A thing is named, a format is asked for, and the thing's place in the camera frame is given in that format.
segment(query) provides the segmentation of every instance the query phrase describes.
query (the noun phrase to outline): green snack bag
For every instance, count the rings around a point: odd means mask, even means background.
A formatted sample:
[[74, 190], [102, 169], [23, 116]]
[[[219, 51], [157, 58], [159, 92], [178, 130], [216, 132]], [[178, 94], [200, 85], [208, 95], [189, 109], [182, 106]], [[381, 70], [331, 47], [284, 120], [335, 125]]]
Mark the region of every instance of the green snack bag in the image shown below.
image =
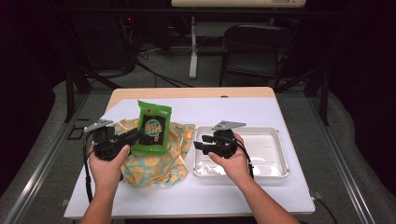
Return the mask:
[[166, 154], [172, 107], [137, 102], [140, 107], [137, 129], [144, 129], [146, 136], [133, 146], [132, 152], [136, 155]]

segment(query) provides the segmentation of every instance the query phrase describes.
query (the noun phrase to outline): floral cloth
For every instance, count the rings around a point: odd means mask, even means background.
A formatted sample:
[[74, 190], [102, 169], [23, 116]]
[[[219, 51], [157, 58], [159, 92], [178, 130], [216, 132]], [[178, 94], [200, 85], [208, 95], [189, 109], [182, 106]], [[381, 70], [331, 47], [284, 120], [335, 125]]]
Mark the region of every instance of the floral cloth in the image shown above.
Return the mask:
[[[124, 119], [116, 124], [116, 134], [128, 132], [137, 127], [137, 124], [138, 119]], [[188, 174], [184, 159], [189, 151], [194, 129], [193, 124], [171, 122], [165, 155], [135, 155], [132, 147], [132, 155], [121, 167], [124, 181], [142, 188], [169, 187], [183, 180]]]

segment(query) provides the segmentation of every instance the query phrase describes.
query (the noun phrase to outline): white tray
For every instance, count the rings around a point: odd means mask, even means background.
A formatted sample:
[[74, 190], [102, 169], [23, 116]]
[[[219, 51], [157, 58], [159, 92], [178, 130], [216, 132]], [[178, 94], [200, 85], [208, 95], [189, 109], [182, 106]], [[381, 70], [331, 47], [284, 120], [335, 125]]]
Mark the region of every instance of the white tray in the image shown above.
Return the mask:
[[[203, 142], [202, 135], [213, 135], [212, 127], [195, 130], [195, 141]], [[282, 178], [288, 175], [278, 130], [267, 127], [243, 127], [233, 129], [244, 139], [245, 148], [253, 163], [253, 174], [258, 178]], [[201, 178], [226, 176], [223, 168], [215, 164], [202, 150], [195, 149], [192, 171]]]

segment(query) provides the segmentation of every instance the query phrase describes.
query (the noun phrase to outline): table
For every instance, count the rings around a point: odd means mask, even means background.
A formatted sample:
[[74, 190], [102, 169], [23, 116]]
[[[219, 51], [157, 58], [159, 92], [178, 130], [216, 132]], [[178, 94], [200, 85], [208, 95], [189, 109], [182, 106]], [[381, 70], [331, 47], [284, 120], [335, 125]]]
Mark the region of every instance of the table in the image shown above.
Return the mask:
[[[270, 8], [302, 8], [305, 0], [172, 0], [172, 7], [270, 7]], [[197, 36], [223, 36], [224, 32], [237, 22], [197, 22], [195, 17], [191, 17], [191, 63], [190, 79], [196, 78], [196, 69], [198, 64], [197, 54]]]
[[[133, 119], [138, 116], [136, 99], [172, 106], [171, 121], [215, 125], [220, 119], [245, 122], [247, 126], [279, 130], [290, 173], [274, 180], [256, 180], [278, 203], [293, 214], [311, 214], [315, 205], [290, 140], [276, 96], [271, 88], [163, 88], [114, 90], [104, 119]], [[185, 159], [189, 171], [193, 145]], [[89, 203], [81, 169], [65, 217], [80, 219]], [[189, 172], [186, 179], [170, 188], [137, 189], [120, 182], [113, 218], [141, 217], [232, 217], [251, 216], [242, 193], [229, 179], [203, 180]]]

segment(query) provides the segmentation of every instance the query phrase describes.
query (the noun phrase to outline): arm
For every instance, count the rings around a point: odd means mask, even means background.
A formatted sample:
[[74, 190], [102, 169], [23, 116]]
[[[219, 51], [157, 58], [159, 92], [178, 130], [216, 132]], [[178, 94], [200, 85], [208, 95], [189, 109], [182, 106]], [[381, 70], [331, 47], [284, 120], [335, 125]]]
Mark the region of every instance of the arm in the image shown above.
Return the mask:
[[[234, 134], [243, 142], [241, 136]], [[263, 223], [299, 223], [270, 195], [260, 187], [248, 173], [245, 153], [238, 148], [229, 159], [224, 159], [213, 152], [209, 152], [212, 161], [224, 168], [225, 173], [242, 191], [253, 216], [259, 224]]]
[[101, 161], [94, 153], [90, 156], [90, 168], [95, 181], [95, 194], [81, 220], [84, 223], [110, 223], [114, 196], [120, 182], [120, 167], [128, 157], [129, 146], [125, 146], [112, 161]]

